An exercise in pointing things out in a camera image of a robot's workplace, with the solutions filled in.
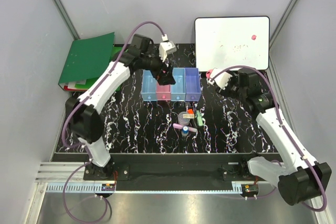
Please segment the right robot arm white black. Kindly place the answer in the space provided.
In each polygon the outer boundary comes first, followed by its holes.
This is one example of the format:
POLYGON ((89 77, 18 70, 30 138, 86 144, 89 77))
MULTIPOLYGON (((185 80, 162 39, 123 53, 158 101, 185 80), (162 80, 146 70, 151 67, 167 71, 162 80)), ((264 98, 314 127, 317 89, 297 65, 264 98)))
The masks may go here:
POLYGON ((250 180, 260 177, 276 187, 283 200, 293 206, 307 200, 322 198, 322 212, 327 208, 326 188, 332 170, 319 163, 302 145, 286 122, 272 89, 262 91, 261 83, 270 85, 257 69, 233 66, 224 70, 214 68, 207 74, 208 82, 224 97, 239 100, 244 109, 266 132, 276 147, 284 166, 276 165, 258 154, 252 154, 238 167, 239 176, 250 180))

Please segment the beige eraser block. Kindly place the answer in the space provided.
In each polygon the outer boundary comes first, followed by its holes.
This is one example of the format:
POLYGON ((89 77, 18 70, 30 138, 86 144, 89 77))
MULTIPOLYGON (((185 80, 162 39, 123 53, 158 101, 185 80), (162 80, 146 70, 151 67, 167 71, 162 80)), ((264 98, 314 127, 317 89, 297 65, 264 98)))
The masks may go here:
POLYGON ((182 115, 184 119, 194 119, 195 118, 195 115, 194 114, 183 114, 182 115))

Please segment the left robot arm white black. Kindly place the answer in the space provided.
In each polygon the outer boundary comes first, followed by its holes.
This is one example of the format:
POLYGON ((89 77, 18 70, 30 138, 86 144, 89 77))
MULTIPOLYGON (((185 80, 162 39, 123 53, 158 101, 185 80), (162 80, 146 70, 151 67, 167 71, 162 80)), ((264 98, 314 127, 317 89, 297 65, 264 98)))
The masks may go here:
POLYGON ((100 114, 106 102, 138 70, 148 70, 161 86, 175 84, 173 66, 166 59, 176 52, 176 46, 167 35, 163 35, 162 40, 156 55, 152 56, 148 52, 152 40, 135 34, 131 44, 122 48, 91 88, 78 98, 66 101, 62 141, 66 141, 65 132, 70 130, 87 149, 89 160, 96 165, 95 174, 103 180, 113 175, 113 167, 109 164, 111 157, 102 138, 104 123, 100 114))

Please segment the pink plastic drawer box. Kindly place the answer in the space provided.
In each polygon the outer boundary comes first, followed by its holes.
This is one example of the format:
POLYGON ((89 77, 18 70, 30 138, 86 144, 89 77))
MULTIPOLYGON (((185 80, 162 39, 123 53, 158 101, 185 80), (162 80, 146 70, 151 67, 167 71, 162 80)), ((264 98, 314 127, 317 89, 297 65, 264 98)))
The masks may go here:
POLYGON ((156 85, 156 98, 158 101, 171 100, 171 85, 156 85))

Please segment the pink crayon tube case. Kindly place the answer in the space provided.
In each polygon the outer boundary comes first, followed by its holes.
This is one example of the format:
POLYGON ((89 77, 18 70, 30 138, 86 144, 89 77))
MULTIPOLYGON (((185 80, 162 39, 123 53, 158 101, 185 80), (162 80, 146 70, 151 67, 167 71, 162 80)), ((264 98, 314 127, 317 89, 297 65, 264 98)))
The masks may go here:
POLYGON ((211 78, 211 74, 212 74, 212 72, 213 72, 213 69, 208 70, 208 71, 206 72, 206 80, 207 80, 207 83, 210 83, 210 84, 212 84, 212 78, 211 78))

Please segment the purple plastic drawer box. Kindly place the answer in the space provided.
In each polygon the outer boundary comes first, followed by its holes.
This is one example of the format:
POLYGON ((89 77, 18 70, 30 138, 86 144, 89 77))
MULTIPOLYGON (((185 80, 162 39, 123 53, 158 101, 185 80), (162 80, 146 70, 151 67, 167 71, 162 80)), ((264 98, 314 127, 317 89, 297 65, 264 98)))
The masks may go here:
POLYGON ((201 96, 199 71, 197 68, 185 68, 185 101, 196 102, 201 96))

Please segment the light blue end drawer box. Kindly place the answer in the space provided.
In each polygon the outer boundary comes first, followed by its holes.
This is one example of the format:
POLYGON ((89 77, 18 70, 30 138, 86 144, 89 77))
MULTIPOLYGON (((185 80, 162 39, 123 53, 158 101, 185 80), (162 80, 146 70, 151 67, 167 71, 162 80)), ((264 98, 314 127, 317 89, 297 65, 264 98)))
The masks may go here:
POLYGON ((156 79, 149 70, 143 71, 141 97, 144 101, 157 101, 156 79))

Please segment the white whiteboard black frame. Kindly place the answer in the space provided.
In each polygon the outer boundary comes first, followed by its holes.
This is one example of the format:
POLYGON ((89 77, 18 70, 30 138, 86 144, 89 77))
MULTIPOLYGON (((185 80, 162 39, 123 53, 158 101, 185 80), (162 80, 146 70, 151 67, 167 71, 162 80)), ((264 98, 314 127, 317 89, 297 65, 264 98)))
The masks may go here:
POLYGON ((266 70, 269 38, 268 16, 199 17, 195 19, 196 68, 207 72, 242 65, 266 70))

